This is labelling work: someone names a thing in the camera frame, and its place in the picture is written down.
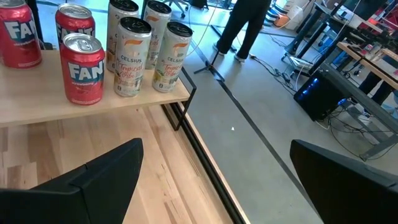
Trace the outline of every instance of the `can lid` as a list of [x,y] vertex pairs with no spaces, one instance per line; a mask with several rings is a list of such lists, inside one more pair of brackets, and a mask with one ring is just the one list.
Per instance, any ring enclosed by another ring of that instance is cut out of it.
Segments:
[[127,12],[138,11],[138,5],[132,0],[110,0],[112,6]]
[[68,34],[62,39],[62,42],[70,50],[83,54],[92,54],[102,48],[98,39],[81,33]]
[[0,7],[18,7],[23,4],[24,0],[0,0]]
[[179,22],[169,22],[167,23],[167,28],[175,35],[181,37],[191,37],[193,32],[191,28]]
[[69,17],[77,19],[87,19],[91,17],[91,11],[84,6],[77,4],[62,3],[58,6],[58,10]]
[[172,12],[172,9],[168,5],[158,1],[149,1],[148,7],[156,12],[163,14],[170,14]]
[[120,25],[128,31],[138,34],[148,34],[152,27],[146,21],[135,17],[123,17],[120,19]]

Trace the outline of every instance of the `fanta logo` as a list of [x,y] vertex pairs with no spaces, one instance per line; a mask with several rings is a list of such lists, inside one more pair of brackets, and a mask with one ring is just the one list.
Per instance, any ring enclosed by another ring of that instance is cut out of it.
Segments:
[[104,61],[98,62],[94,67],[81,67],[74,63],[68,63],[70,77],[77,83],[98,82],[104,79]]
[[91,36],[93,36],[93,37],[94,37],[94,35],[95,35],[94,29],[93,29],[92,27],[91,27],[91,28],[78,29],[78,30],[67,30],[67,29],[61,27],[60,24],[57,24],[58,43],[61,44],[61,43],[62,43],[62,39],[63,39],[66,35],[71,34],[71,33],[74,33],[74,32],[78,32],[78,33],[81,33],[81,34],[91,35]]
[[153,16],[147,16],[147,21],[154,21],[157,22],[159,19]]
[[8,34],[16,42],[28,42],[35,39],[36,27],[33,20],[29,22],[4,22]]
[[140,45],[141,43],[142,40],[126,40],[124,46],[126,46],[127,44]]
[[178,50],[180,48],[186,47],[188,44],[187,43],[179,43],[179,44],[175,44],[173,46],[173,52],[174,52],[174,56],[176,57],[182,57],[184,56],[184,53],[179,53]]

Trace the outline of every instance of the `celsius can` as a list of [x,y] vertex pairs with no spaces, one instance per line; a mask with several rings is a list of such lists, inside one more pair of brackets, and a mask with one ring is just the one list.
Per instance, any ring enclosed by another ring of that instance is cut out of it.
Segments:
[[63,38],[61,63],[65,94],[78,105],[102,99],[105,52],[95,37],[73,33]]
[[55,13],[58,44],[61,46],[63,38],[74,32],[95,36],[95,21],[91,11],[76,4],[63,3]]
[[31,68],[42,61],[35,21],[24,0],[0,1],[0,61],[11,68]]
[[172,91],[192,39],[192,30],[179,22],[169,22],[157,59],[152,86],[161,92]]
[[155,68],[157,56],[159,54],[160,45],[162,43],[164,30],[172,17],[172,9],[168,5],[158,2],[149,1],[145,8],[144,19],[152,27],[152,37],[150,39],[148,58],[145,68]]
[[123,17],[138,17],[138,5],[131,0],[110,0],[108,6],[108,34],[106,40],[106,68],[114,72],[118,24]]
[[144,78],[150,25],[135,17],[125,17],[118,25],[114,90],[121,96],[136,96]]

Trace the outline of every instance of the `black pants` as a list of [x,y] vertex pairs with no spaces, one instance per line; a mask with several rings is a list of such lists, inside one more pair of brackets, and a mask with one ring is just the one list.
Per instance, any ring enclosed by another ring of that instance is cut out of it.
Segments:
[[271,0],[238,0],[228,19],[225,30],[217,42],[217,48],[226,54],[232,42],[241,31],[245,23],[249,22],[243,44],[237,53],[238,57],[246,59],[249,55],[266,18]]
[[[359,86],[359,89],[362,90],[365,94],[369,94],[374,87],[381,81],[377,75],[373,72],[370,72],[369,75],[365,78],[365,80]],[[388,83],[382,82],[379,89],[372,96],[372,100],[374,100],[377,104],[382,105],[384,100],[390,95],[390,93],[394,90]]]

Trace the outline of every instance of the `orange object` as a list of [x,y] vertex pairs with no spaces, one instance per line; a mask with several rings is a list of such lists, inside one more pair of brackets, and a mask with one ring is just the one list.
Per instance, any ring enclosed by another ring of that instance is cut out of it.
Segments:
[[284,26],[286,23],[288,23],[289,18],[285,15],[279,15],[279,17],[275,20],[274,25],[275,26]]

